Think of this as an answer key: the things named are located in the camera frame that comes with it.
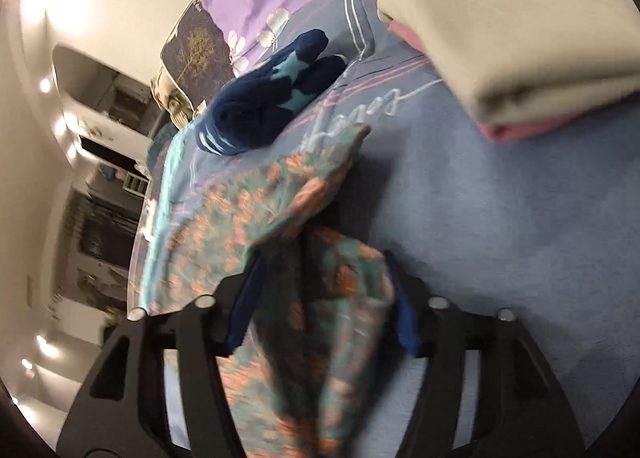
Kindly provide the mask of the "navy star plush blanket roll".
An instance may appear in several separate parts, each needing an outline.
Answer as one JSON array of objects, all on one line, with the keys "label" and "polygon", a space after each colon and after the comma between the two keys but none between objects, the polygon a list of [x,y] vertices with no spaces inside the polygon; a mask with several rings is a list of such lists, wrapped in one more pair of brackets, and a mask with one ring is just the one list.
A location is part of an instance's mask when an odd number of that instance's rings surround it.
[{"label": "navy star plush blanket roll", "polygon": [[344,59],[323,54],[328,45],[322,30],[306,31],[228,83],[195,127],[198,148],[230,157],[271,144],[345,71]]}]

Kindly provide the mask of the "beige clothes pile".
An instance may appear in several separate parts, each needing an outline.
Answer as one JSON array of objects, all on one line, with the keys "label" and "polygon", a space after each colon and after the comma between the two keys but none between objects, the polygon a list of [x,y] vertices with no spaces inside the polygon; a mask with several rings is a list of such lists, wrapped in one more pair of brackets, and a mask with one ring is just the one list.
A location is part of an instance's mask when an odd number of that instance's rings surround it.
[{"label": "beige clothes pile", "polygon": [[194,108],[164,66],[151,80],[151,93],[157,105],[169,114],[174,126],[181,130],[193,119]]}]

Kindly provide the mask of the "folded beige garment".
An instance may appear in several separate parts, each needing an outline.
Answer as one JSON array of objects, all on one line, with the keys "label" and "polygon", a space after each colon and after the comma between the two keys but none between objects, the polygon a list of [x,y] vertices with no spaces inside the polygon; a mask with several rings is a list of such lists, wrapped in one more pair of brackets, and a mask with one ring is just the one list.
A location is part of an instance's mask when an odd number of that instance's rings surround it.
[{"label": "folded beige garment", "polygon": [[418,40],[470,117],[509,95],[556,116],[639,89],[634,0],[378,0],[378,16]]}]

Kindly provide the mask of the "turquoise blanket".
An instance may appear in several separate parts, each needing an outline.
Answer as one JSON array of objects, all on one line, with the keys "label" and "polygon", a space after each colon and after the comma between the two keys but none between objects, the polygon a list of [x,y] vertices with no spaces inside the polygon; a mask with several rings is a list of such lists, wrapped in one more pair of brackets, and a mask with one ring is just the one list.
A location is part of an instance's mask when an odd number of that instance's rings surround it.
[{"label": "turquoise blanket", "polygon": [[157,298],[161,285],[156,266],[174,231],[172,221],[182,215],[198,180],[200,150],[196,133],[199,124],[194,120],[181,130],[170,124],[152,141],[148,153],[151,181],[129,265],[127,304],[130,310],[142,308],[151,315],[160,311]]}]

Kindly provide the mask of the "blue plaid bed sheet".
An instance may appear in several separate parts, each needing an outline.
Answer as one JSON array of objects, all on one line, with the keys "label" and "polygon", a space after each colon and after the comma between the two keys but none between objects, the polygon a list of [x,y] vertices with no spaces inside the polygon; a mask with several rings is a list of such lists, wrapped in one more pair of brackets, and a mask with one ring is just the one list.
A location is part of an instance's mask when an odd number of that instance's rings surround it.
[{"label": "blue plaid bed sheet", "polygon": [[270,147],[226,160],[180,140],[171,222],[202,192],[370,124],[321,224],[390,250],[478,314],[510,308],[558,377],[593,455],[634,457],[639,420],[639,102],[561,129],[485,140],[427,59],[389,33],[377,0],[312,0],[280,34],[321,29],[349,67]]}]

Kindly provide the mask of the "folded pink garment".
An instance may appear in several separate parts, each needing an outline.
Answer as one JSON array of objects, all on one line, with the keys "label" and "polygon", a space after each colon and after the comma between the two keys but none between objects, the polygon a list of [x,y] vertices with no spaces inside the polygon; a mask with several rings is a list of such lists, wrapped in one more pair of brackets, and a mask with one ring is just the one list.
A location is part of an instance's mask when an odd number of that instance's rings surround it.
[{"label": "folded pink garment", "polygon": [[495,113],[484,119],[479,114],[471,114],[482,135],[494,143],[514,142],[522,138],[533,137],[562,128],[570,122],[588,114],[588,109],[569,111],[556,116],[537,116],[526,106],[515,100],[514,95],[498,100],[497,103],[487,102]]}]

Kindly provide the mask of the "floral green orange shirt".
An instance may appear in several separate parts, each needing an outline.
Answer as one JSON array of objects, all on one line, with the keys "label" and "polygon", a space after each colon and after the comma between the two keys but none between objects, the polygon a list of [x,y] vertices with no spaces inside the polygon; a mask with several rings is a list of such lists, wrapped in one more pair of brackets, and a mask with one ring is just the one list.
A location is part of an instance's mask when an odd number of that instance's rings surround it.
[{"label": "floral green orange shirt", "polygon": [[255,254],[265,259],[247,334],[218,363],[248,456],[344,456],[367,410],[395,290],[378,250],[319,216],[368,134],[356,124],[318,152],[266,161],[157,225],[139,299],[153,314],[215,291]]}]

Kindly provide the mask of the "dark tree pattern headboard cushion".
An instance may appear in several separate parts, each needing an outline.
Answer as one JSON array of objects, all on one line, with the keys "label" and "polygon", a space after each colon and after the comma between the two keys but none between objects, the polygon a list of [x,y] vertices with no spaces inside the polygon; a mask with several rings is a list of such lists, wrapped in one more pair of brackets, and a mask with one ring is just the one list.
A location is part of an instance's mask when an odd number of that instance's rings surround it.
[{"label": "dark tree pattern headboard cushion", "polygon": [[160,61],[193,109],[206,107],[235,78],[224,35],[196,0],[169,33]]}]

